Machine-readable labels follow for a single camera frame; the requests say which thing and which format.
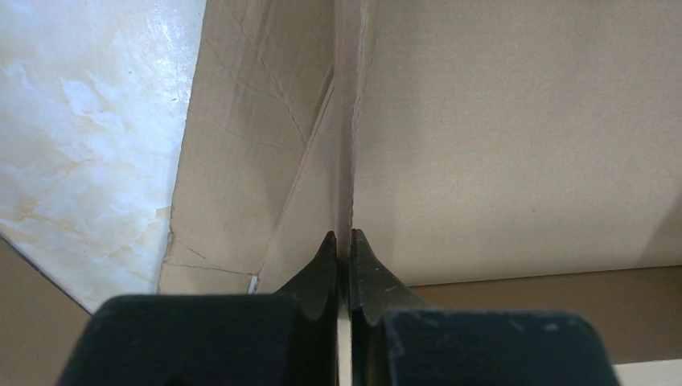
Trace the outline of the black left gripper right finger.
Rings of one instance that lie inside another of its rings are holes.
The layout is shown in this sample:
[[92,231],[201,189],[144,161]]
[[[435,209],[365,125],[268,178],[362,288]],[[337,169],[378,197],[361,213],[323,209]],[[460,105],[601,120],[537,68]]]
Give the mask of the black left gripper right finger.
[[355,385],[616,385],[597,331],[560,310],[451,310],[385,267],[362,231],[348,260]]

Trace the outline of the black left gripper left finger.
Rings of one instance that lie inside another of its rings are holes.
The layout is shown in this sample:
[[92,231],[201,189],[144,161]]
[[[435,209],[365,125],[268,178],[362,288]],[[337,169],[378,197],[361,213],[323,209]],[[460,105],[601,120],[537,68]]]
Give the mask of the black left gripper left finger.
[[272,294],[125,295],[92,316],[60,385],[333,385],[336,239]]

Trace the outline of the large cardboard box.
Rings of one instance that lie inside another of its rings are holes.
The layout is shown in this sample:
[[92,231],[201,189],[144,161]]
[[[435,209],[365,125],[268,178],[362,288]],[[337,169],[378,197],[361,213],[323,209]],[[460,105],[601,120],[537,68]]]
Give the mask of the large cardboard box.
[[431,302],[679,359],[680,2],[207,2],[159,291],[272,292],[339,203]]

